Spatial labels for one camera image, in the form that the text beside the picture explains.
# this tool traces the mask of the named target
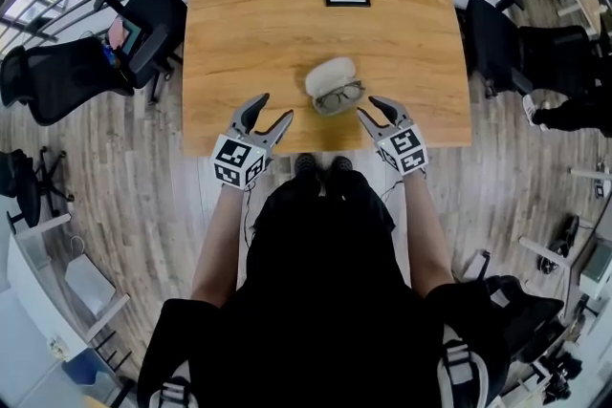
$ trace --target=wooden floor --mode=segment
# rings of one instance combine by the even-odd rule
[[[527,20],[556,20],[550,3],[534,2]],[[54,235],[49,252],[60,273],[70,257],[70,237],[81,236],[94,263],[130,294],[111,325],[123,344],[120,351],[134,352],[124,368],[132,376],[164,300],[188,294],[219,191],[206,159],[183,156],[181,84],[177,70],[153,107],[145,105],[143,93],[98,96],[50,128],[38,127],[22,106],[0,110],[0,150],[36,155],[47,144],[52,153],[68,152],[61,177],[76,196],[74,218]],[[518,237],[546,243],[567,212],[594,221],[601,203],[594,200],[592,183],[571,177],[568,169],[594,168],[602,159],[612,164],[612,143],[595,130],[542,133],[528,125],[519,96],[485,100],[478,80],[470,82],[470,99],[472,147],[432,150],[428,168],[453,267],[461,273],[474,252],[485,248],[492,253],[492,272],[516,275],[527,291],[560,296],[560,277],[539,274],[535,256]],[[350,156],[380,194],[397,179],[371,149]],[[333,155],[319,157],[330,161]],[[293,158],[277,157],[259,179],[248,226],[265,197],[291,178]],[[398,224],[398,260],[407,271],[402,189],[387,197]]]

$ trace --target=person's arm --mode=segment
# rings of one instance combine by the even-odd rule
[[[454,282],[447,241],[422,172],[404,176],[404,192],[410,280],[412,288],[426,297],[438,286]]]
[[[224,185],[193,275],[191,299],[222,307],[236,291],[244,191]]]

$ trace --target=person's right arm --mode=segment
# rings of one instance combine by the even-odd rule
[[[404,193],[410,280],[412,288],[426,297],[438,286],[454,283],[450,255],[422,172],[404,176]]]

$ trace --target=black sleeve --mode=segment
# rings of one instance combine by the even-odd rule
[[[148,408],[149,398],[161,389],[176,369],[191,358],[206,357],[203,340],[216,336],[219,309],[203,301],[168,299],[144,355],[138,379],[138,404]]]
[[[491,402],[508,377],[510,351],[485,283],[473,281],[439,286],[427,295],[426,306],[485,361],[489,371],[488,403]]]

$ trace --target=eyeglasses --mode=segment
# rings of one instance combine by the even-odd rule
[[[342,104],[342,100],[348,99],[355,101],[361,97],[361,93],[365,90],[365,87],[361,85],[361,80],[353,80],[352,82],[342,85],[334,89],[332,92],[328,92],[324,96],[321,96],[315,100],[317,107],[324,109],[325,111],[336,111]]]

